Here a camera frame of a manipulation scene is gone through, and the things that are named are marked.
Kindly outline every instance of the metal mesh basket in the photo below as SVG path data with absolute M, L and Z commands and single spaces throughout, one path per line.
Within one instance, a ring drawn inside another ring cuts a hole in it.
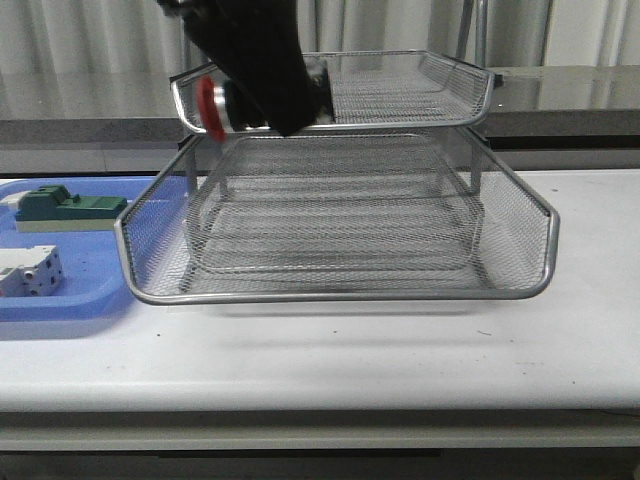
M 305 54 L 327 66 L 335 121 L 306 130 L 414 128 L 469 125 L 487 114 L 493 73 L 424 51 Z M 203 134 L 194 84 L 211 75 L 226 77 L 213 65 L 174 77 L 178 114 L 193 132 Z
M 133 292 L 498 299 L 547 285 L 557 214 L 472 134 L 347 133 L 192 140 L 116 224 Z

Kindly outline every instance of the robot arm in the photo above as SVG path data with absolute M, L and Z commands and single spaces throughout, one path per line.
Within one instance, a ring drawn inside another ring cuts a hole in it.
M 189 39 L 232 81 L 230 116 L 285 136 L 314 123 L 321 106 L 300 50 L 295 0 L 156 1 L 182 17 Z

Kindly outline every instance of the red ring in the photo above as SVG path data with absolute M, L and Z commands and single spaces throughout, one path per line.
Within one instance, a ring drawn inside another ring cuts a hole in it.
M 208 75 L 201 77 L 196 85 L 196 98 L 198 101 L 198 111 L 200 112 L 200 118 L 202 124 L 207 130 L 207 133 L 216 142 L 222 143 L 226 137 L 222 123 L 220 122 L 220 115 L 218 108 L 213 101 L 213 88 L 215 84 Z

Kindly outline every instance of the metal pole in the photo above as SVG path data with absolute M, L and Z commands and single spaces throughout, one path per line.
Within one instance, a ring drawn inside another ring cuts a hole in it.
M 460 29 L 458 30 L 458 47 L 456 48 L 456 58 L 464 60 L 467 54 L 467 43 L 469 42 L 469 30 L 471 28 L 471 16 L 473 15 L 474 0 L 464 0 L 462 5 L 462 16 L 460 17 Z
M 187 70 L 191 70 L 193 68 L 191 62 L 191 40 L 187 38 L 187 35 L 184 33 L 184 30 L 180 29 L 180 46 L 182 47 L 180 52 L 180 60 L 182 63 L 182 71 L 186 72 Z
M 487 11 L 489 0 L 476 2 L 476 65 L 487 66 Z

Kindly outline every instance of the white curtain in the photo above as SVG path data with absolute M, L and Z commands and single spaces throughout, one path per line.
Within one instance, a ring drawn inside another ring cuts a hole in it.
M 488 66 L 640 63 L 640 0 L 488 1 Z M 462 0 L 299 0 L 300 42 L 452 55 L 461 12 Z M 469 61 L 473 39 L 472 22 Z M 0 0 L 2 74 L 176 73 L 181 41 L 154 0 Z

